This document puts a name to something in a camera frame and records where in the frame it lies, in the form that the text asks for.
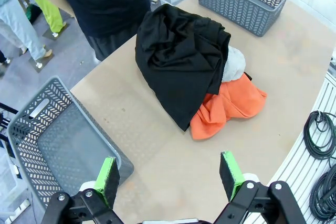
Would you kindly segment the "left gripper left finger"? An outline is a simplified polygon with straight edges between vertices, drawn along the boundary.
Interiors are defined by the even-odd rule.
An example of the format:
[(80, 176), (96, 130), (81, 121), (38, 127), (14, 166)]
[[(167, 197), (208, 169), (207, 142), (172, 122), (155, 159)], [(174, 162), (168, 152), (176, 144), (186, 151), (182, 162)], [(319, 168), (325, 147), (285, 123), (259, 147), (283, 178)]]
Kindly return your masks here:
[(60, 191), (54, 193), (44, 214), (44, 223), (123, 223), (113, 211), (120, 175), (117, 161), (107, 157), (94, 188), (79, 191), (74, 196)]

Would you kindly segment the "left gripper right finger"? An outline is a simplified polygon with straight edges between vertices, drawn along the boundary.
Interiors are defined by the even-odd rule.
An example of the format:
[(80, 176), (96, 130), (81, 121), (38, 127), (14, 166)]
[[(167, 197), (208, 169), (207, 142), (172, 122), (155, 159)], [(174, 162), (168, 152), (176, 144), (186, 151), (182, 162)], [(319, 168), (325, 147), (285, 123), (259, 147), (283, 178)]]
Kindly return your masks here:
[(230, 151), (220, 154), (219, 174), (228, 204), (215, 223), (244, 223), (251, 213), (259, 213), (266, 223), (306, 223), (285, 181), (265, 186), (246, 180)]

